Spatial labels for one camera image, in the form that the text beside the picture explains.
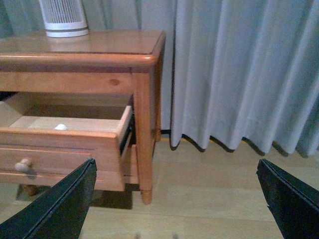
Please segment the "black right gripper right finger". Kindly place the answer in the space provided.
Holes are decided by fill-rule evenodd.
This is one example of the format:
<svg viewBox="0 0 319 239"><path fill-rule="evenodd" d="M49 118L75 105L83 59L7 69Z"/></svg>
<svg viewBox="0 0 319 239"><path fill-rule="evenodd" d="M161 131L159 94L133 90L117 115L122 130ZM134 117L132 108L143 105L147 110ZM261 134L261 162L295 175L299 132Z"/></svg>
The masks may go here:
<svg viewBox="0 0 319 239"><path fill-rule="evenodd" d="M257 176L283 238L319 237L319 191L274 163L261 159Z"/></svg>

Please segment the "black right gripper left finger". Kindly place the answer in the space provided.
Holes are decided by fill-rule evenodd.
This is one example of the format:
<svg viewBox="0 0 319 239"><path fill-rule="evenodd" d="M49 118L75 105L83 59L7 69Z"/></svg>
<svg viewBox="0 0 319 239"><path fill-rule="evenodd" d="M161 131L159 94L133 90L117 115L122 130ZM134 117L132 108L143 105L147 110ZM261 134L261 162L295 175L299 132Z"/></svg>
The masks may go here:
<svg viewBox="0 0 319 239"><path fill-rule="evenodd" d="M0 225L2 239L77 239L97 177L93 158Z"/></svg>

